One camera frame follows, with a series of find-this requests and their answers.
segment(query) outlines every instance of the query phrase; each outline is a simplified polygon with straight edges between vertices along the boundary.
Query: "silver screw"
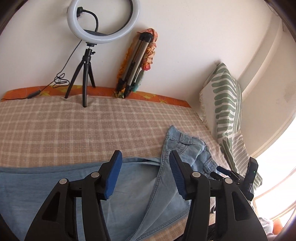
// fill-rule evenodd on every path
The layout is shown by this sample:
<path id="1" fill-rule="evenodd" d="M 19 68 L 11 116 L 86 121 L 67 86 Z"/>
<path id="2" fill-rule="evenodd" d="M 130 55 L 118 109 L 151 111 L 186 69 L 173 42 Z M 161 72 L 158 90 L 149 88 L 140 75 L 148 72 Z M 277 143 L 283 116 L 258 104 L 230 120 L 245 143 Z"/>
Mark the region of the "silver screw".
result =
<path id="1" fill-rule="evenodd" d="M 91 177 L 93 177 L 93 178 L 97 178 L 99 175 L 100 175 L 100 174 L 99 174 L 98 172 L 93 172 L 93 173 L 91 174 Z"/>
<path id="2" fill-rule="evenodd" d="M 228 178 L 228 177 L 225 178 L 225 182 L 228 183 L 228 184 L 232 184 L 232 180 L 231 180 L 231 178 Z"/>
<path id="3" fill-rule="evenodd" d="M 200 177 L 200 173 L 199 172 L 193 172 L 192 173 L 192 176 L 194 176 L 194 177 Z"/>
<path id="4" fill-rule="evenodd" d="M 62 178 L 60 181 L 59 181 L 60 184 L 66 184 L 67 183 L 67 179 L 66 178 Z"/>

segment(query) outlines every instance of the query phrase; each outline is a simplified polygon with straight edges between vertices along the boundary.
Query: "green and white striped pillow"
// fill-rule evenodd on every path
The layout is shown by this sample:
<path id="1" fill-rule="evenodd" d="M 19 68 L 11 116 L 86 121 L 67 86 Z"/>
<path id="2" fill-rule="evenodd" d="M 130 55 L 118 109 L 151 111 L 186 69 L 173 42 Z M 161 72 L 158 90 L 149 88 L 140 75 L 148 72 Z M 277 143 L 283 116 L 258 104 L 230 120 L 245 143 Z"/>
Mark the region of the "green and white striped pillow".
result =
<path id="1" fill-rule="evenodd" d="M 244 175 L 249 155 L 239 131 L 242 117 L 242 90 L 226 65 L 219 64 L 200 92 L 201 119 L 220 145 L 230 168 Z M 254 189 L 260 186 L 259 174 Z"/>

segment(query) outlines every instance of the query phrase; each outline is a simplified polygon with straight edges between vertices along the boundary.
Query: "white ring light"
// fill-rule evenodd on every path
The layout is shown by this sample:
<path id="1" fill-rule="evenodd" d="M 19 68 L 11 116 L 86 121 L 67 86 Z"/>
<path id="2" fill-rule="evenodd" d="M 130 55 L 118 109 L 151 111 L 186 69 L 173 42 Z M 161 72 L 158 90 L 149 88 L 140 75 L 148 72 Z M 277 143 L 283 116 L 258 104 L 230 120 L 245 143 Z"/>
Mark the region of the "white ring light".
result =
<path id="1" fill-rule="evenodd" d="M 85 42 L 93 43 L 93 44 L 104 44 L 104 43 L 108 43 L 113 40 L 116 40 L 118 38 L 121 38 L 124 35 L 126 35 L 129 31 L 132 30 L 140 13 L 139 0 L 129 0 L 129 1 L 132 4 L 132 10 L 131 10 L 132 14 L 128 23 L 115 33 L 105 35 L 105 36 L 97 36 L 97 35 L 92 35 L 87 33 L 86 31 L 83 30 L 82 27 L 80 27 L 77 21 L 77 16 L 76 16 L 79 0 L 73 0 L 70 3 L 70 6 L 67 11 L 67 20 L 68 20 L 69 28 L 71 29 L 71 31 L 74 33 L 76 37 L 78 37 L 79 39 Z"/>

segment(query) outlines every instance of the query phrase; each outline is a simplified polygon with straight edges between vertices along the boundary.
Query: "plaid bed sheet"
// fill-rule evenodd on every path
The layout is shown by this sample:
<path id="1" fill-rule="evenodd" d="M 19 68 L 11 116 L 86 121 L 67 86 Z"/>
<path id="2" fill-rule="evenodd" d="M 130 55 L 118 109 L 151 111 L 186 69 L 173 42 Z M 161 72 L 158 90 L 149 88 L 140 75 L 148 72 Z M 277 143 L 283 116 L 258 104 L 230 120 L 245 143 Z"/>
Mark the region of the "plaid bed sheet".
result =
<path id="1" fill-rule="evenodd" d="M 59 96 L 0 103 L 0 166 L 43 167 L 109 160 L 123 156 L 159 157 L 168 128 L 200 137 L 218 165 L 229 169 L 219 145 L 198 115 L 187 107 L 162 103 Z M 186 219 L 149 238 L 179 237 Z"/>

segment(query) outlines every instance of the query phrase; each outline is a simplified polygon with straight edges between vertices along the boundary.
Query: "blue denim jeans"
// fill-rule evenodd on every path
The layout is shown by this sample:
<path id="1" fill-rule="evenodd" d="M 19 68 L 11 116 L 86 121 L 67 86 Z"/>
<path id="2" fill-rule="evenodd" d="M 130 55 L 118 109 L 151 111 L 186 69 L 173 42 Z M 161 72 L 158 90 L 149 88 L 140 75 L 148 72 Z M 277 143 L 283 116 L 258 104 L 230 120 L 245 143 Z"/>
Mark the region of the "blue denim jeans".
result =
<path id="1" fill-rule="evenodd" d="M 188 213 L 190 202 L 178 194 L 170 169 L 171 150 L 207 177 L 217 167 L 201 139 L 174 126 L 167 132 L 160 158 L 124 158 L 113 195 L 101 201 L 111 240 L 146 239 Z M 101 164 L 0 168 L 0 213 L 15 235 L 24 240 L 37 211 L 61 178 L 83 179 Z M 85 240 L 80 199 L 77 229 L 79 240 Z"/>

